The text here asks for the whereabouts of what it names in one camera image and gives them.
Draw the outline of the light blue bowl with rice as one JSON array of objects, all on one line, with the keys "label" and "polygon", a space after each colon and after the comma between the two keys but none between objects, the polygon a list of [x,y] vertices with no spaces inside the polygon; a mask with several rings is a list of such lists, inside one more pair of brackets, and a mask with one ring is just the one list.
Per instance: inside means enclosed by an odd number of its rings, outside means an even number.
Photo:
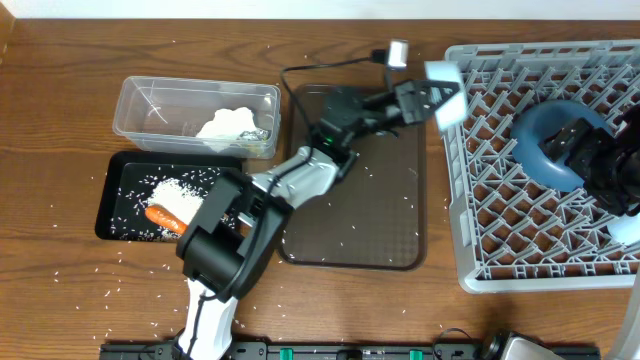
[{"label": "light blue bowl with rice", "polygon": [[435,120],[440,132],[460,124],[467,118],[467,95],[462,73],[454,62],[432,61],[425,63],[431,100],[436,106]]}]

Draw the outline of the dark blue plate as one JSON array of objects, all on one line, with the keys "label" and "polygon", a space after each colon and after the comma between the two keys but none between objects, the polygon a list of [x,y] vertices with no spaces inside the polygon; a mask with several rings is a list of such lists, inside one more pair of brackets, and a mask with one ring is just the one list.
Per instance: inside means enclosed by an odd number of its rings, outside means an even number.
[{"label": "dark blue plate", "polygon": [[517,144],[512,155],[522,165],[524,173],[539,185],[561,192],[572,192],[583,187],[584,180],[564,164],[567,154],[552,161],[540,148],[544,140],[555,136],[564,126],[579,118],[585,118],[594,128],[603,128],[609,135],[613,134],[596,111],[570,100],[536,104],[513,123],[510,136]]}]

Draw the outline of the yellow green snack wrapper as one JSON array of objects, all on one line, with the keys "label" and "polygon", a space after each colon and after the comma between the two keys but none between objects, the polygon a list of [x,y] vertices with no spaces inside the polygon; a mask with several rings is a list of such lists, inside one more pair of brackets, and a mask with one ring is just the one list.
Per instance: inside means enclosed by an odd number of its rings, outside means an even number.
[{"label": "yellow green snack wrapper", "polygon": [[256,128],[251,131],[243,131],[239,137],[239,141],[247,142],[247,148],[254,153],[263,152],[263,147],[268,143],[271,132],[266,129]]}]

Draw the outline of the white napkin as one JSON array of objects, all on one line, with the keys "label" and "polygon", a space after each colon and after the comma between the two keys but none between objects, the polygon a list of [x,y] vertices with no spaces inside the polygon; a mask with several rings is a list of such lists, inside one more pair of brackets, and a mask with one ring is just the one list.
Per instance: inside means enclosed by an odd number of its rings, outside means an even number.
[{"label": "white napkin", "polygon": [[214,118],[203,125],[196,137],[213,151],[220,152],[242,139],[243,134],[255,132],[254,113],[247,107],[235,110],[219,109]]}]

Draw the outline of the orange carrot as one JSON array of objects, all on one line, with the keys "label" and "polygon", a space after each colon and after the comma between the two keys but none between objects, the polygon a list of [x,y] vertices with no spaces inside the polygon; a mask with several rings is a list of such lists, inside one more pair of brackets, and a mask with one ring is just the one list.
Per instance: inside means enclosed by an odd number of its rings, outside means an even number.
[{"label": "orange carrot", "polygon": [[183,235],[187,230],[187,225],[184,222],[162,206],[152,205],[147,207],[145,216],[151,222],[179,235]]}]

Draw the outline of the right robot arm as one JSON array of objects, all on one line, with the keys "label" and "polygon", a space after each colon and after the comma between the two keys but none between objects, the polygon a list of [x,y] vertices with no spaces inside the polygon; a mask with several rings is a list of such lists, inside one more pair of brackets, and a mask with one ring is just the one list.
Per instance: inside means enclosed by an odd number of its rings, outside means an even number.
[{"label": "right robot arm", "polygon": [[629,240],[639,234],[639,108],[628,109],[622,119],[626,127],[613,136],[599,116],[574,116],[538,146],[550,165],[580,178],[601,208],[618,217],[611,236]]}]

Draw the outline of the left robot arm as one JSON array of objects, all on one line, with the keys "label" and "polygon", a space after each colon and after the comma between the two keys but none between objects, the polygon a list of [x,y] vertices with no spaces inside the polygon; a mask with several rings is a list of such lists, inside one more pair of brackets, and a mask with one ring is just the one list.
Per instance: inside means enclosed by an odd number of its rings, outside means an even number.
[{"label": "left robot arm", "polygon": [[466,115],[458,80],[413,80],[378,94],[337,86],[324,96],[307,145],[269,171],[223,174],[178,241],[190,291],[179,359],[219,359],[231,344],[239,299],[256,284],[292,213],[342,182],[358,156],[353,142],[436,119],[445,129]]}]

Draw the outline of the grey dishwasher rack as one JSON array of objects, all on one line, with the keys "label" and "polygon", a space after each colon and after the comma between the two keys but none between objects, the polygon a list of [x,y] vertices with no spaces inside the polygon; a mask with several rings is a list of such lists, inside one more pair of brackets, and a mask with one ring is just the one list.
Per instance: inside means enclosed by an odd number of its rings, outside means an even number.
[{"label": "grey dishwasher rack", "polygon": [[613,218],[581,189],[528,177],[513,158],[512,125],[546,100],[596,111],[614,132],[639,101],[637,40],[456,45],[467,119],[442,136],[461,287],[470,293],[626,288],[637,244],[609,234]]}]

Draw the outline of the dark brown serving tray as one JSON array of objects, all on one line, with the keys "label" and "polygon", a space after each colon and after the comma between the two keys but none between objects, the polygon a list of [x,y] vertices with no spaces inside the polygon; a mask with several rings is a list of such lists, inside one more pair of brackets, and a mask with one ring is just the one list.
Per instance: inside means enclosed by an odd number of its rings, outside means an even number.
[{"label": "dark brown serving tray", "polygon": [[278,248],[294,265],[411,271],[424,263],[425,128],[354,141],[343,182],[299,207]]}]

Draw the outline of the clear plastic bin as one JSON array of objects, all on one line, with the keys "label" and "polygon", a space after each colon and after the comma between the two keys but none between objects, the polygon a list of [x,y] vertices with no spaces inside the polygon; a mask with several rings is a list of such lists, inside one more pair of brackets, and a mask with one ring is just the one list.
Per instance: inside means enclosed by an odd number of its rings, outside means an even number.
[{"label": "clear plastic bin", "polygon": [[[274,85],[131,76],[120,92],[113,131],[146,151],[270,159],[280,128],[280,99]],[[240,107],[254,113],[257,128],[271,132],[263,152],[254,153],[239,140],[216,152],[196,137],[217,110]]]}]

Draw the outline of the white rice pile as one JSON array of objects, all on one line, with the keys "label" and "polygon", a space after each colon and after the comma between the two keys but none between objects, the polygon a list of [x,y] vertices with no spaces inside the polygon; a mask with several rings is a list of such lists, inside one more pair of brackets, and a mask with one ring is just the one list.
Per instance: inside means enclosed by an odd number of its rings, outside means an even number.
[{"label": "white rice pile", "polygon": [[204,198],[190,185],[169,178],[159,182],[146,200],[147,206],[160,206],[185,224],[189,224]]}]

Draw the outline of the black plastic bin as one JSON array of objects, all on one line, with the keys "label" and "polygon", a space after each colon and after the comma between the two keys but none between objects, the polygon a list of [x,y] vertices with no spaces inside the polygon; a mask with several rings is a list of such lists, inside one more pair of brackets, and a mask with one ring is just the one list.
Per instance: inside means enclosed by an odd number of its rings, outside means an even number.
[{"label": "black plastic bin", "polygon": [[205,199],[220,175],[241,168],[239,159],[224,156],[119,152],[109,162],[95,233],[103,240],[174,242],[178,234],[145,216],[146,200],[156,185],[179,179]]}]

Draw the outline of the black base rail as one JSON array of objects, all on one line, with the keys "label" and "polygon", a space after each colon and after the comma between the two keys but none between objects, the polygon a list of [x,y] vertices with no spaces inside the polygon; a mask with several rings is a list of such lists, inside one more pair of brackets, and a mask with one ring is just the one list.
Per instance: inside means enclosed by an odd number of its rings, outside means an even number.
[{"label": "black base rail", "polygon": [[[441,359],[480,359],[480,346],[471,344],[440,344],[436,351]],[[180,349],[173,342],[103,344],[100,360],[177,360]],[[595,347],[556,347],[551,349],[562,359],[599,360]],[[263,342],[233,342],[222,360],[431,360],[438,359],[431,347],[420,346],[302,346],[267,345]]]}]

